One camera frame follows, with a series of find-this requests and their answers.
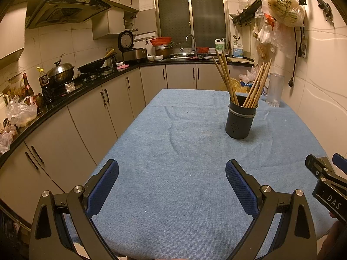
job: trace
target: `red basket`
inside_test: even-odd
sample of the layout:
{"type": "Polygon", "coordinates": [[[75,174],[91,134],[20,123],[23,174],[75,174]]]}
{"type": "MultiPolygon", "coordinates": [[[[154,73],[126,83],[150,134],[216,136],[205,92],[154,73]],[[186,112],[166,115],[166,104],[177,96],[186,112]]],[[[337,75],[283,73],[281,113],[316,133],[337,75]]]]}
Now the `red basket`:
{"type": "Polygon", "coordinates": [[[209,47],[196,47],[196,49],[200,54],[206,54],[209,52],[209,47]]]}
{"type": "Polygon", "coordinates": [[[160,46],[160,45],[167,45],[171,42],[172,38],[171,37],[160,37],[160,38],[155,38],[151,39],[150,42],[152,43],[152,46],[160,46]]]}

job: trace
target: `blue gripper pad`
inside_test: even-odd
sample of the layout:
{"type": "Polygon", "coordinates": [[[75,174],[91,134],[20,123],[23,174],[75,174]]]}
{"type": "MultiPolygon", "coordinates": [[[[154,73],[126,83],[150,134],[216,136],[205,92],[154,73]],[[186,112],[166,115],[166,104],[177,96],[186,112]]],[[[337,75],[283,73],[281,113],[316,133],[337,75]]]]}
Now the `blue gripper pad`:
{"type": "Polygon", "coordinates": [[[339,167],[345,174],[347,174],[347,159],[342,155],[336,153],[332,156],[332,163],[339,167]]]}
{"type": "Polygon", "coordinates": [[[90,178],[90,180],[93,178],[99,178],[99,180],[95,185],[92,185],[93,188],[90,189],[91,191],[87,198],[86,214],[89,218],[91,218],[93,215],[97,215],[100,212],[104,202],[107,199],[107,196],[110,193],[110,190],[118,178],[118,174],[119,167],[117,161],[110,159],[97,175],[93,175],[90,178]]]}
{"type": "MultiPolygon", "coordinates": [[[[228,161],[225,166],[225,174],[227,175],[227,179],[236,193],[244,211],[248,215],[255,217],[259,213],[257,197],[232,161],[228,161]]],[[[239,167],[240,171],[243,172],[243,175],[247,175],[241,166],[239,167]]]]}

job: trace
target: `clear plastic cup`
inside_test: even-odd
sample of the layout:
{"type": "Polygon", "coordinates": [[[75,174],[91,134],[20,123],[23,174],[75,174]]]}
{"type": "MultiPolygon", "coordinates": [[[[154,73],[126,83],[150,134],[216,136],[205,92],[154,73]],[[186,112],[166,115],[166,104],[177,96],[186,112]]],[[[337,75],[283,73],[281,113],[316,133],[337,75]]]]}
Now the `clear plastic cup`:
{"type": "Polygon", "coordinates": [[[279,107],[281,102],[281,96],[284,85],[284,76],[271,73],[270,83],[268,85],[268,97],[266,98],[266,103],[270,106],[279,107]]]}

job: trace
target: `black utensil holder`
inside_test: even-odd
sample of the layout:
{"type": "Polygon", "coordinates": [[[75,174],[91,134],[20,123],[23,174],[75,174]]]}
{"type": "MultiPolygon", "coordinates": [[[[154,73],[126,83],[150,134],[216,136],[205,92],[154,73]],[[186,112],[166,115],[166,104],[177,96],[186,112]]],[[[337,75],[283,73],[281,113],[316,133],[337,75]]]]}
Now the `black utensil holder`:
{"type": "Polygon", "coordinates": [[[237,100],[240,105],[230,101],[225,132],[230,137],[240,140],[248,136],[258,105],[254,108],[242,107],[246,100],[245,96],[238,95],[237,100]]]}

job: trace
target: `rice cooker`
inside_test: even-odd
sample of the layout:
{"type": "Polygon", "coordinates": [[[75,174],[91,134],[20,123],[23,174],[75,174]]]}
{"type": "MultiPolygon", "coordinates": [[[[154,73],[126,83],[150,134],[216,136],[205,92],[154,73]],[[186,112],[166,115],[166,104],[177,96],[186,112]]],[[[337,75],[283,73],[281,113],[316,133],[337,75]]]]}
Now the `rice cooker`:
{"type": "Polygon", "coordinates": [[[123,31],[118,36],[118,48],[122,52],[125,64],[145,62],[147,59],[146,48],[133,48],[133,33],[130,30],[123,31]]]}

